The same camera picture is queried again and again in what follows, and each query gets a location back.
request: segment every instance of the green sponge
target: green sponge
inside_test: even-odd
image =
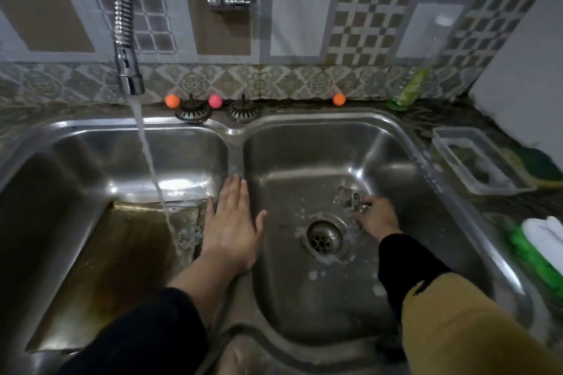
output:
[[[514,253],[534,269],[552,293],[563,302],[563,276],[528,241],[520,227],[511,234],[510,243]]]

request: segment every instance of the sink stopper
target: sink stopper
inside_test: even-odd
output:
[[[211,115],[211,107],[207,101],[195,100],[192,94],[187,101],[182,101],[176,117],[186,123],[203,123]]]
[[[232,120],[241,123],[249,123],[260,117],[260,109],[254,102],[247,100],[244,94],[229,105],[227,112]]]

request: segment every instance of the sink rim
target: sink rim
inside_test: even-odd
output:
[[[393,115],[370,108],[265,109],[261,118],[252,123],[241,124],[229,120],[226,113],[221,111],[213,113],[211,118],[202,125],[187,125],[178,120],[173,113],[163,110],[162,114],[146,117],[146,128],[149,130],[203,129],[214,132],[229,147],[229,172],[242,171],[240,167],[243,163],[242,146],[244,142],[257,131],[265,128],[290,124],[318,124],[327,121],[385,125],[392,130],[393,135],[399,140],[414,163],[423,170],[426,182],[452,214],[456,223],[480,255],[486,269],[490,270],[493,284],[496,286],[497,282],[505,283],[511,293],[519,300],[525,301],[525,307],[531,309],[531,323],[526,326],[531,335],[540,342],[546,341],[547,327],[551,324],[552,317],[536,286],[524,272],[510,261],[510,256],[505,255],[490,239],[492,235],[488,234],[487,231],[492,227],[477,209],[465,201],[446,178],[433,167],[433,163],[429,160],[430,155],[425,154],[426,150],[424,150],[423,144],[415,133]],[[17,173],[20,166],[41,146],[56,142],[63,137],[96,130],[136,130],[136,123],[128,112],[124,112],[123,117],[102,115],[82,119],[61,115],[60,119],[55,119],[53,122],[32,126],[11,142],[6,143],[0,151],[0,191]],[[252,314],[248,315],[249,310],[241,311],[240,308],[238,308],[237,313],[237,307],[240,306],[240,302],[237,300],[248,305],[248,299],[241,299],[243,295],[248,298],[248,287],[250,287],[250,295],[253,301],[253,308],[250,309]],[[229,301],[229,305],[225,306],[226,310],[222,315],[222,322],[215,329],[215,338],[219,338],[222,333],[229,332],[237,325],[246,324],[260,330],[273,346],[297,358],[297,360],[309,361],[316,356],[323,355],[325,356],[323,362],[326,363],[353,360],[355,352],[352,352],[351,349],[348,350],[346,347],[350,348],[352,343],[366,344],[373,342],[373,339],[366,338],[328,346],[304,346],[292,343],[281,337],[269,326],[269,323],[260,313],[251,289],[252,272],[249,272],[236,282],[232,299]],[[516,304],[517,308],[520,308],[521,303],[518,304],[517,302]]]

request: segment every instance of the decorative tile border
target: decorative tile border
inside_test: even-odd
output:
[[[460,95],[481,67],[445,66],[423,84],[423,98]],[[328,99],[342,92],[349,99],[384,100],[405,67],[254,66],[249,64],[143,64],[144,104],[169,93],[205,99],[212,94],[237,99]],[[0,104],[38,107],[49,102],[74,105],[124,104],[112,63],[0,63]]]

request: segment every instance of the left hand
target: left hand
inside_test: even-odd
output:
[[[258,214],[255,227],[250,218],[247,181],[236,174],[227,178],[219,194],[217,210],[213,209],[211,197],[207,201],[201,255],[219,252],[231,260],[237,274],[250,270],[258,257],[266,214],[266,211]]]

